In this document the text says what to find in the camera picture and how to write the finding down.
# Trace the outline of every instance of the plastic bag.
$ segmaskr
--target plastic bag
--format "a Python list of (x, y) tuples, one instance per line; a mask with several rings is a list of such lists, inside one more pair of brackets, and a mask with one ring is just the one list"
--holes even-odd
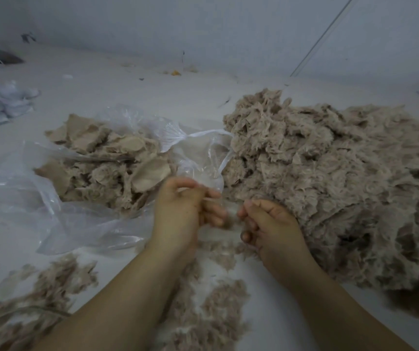
[[(195, 178), (222, 190), (221, 171), (231, 156), (231, 134), (223, 130), (183, 131), (178, 123), (157, 116), (144, 116), (133, 107), (119, 105), (96, 119), (123, 134), (140, 130), (172, 148), (177, 174)], [(25, 142), (0, 165), (1, 211), (27, 228), (39, 231), (42, 254), (60, 254), (82, 246), (101, 249), (128, 248), (148, 238), (152, 230), (152, 202), (132, 219), (121, 219), (113, 209), (89, 202), (62, 202), (52, 182), (33, 169), (49, 158), (92, 160), (65, 147)]]

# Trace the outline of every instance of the transparent plastic sheet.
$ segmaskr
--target transparent plastic sheet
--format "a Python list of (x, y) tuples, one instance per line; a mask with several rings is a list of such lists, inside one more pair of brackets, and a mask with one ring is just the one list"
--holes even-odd
[[(171, 149), (178, 175), (192, 177), (222, 191), (221, 171), (232, 155), (230, 133), (220, 129), (184, 131), (169, 119), (145, 116), (141, 110), (124, 105), (108, 108), (96, 119), (119, 134), (147, 133), (160, 142), (162, 152)], [(49, 158), (96, 160), (63, 146), (25, 142), (0, 165), (1, 212), (18, 224), (39, 232), (37, 252), (60, 254), (83, 246), (129, 248), (150, 236), (152, 197), (136, 215), (127, 219), (120, 218), (117, 212), (103, 205), (62, 202), (52, 182), (33, 171)]]

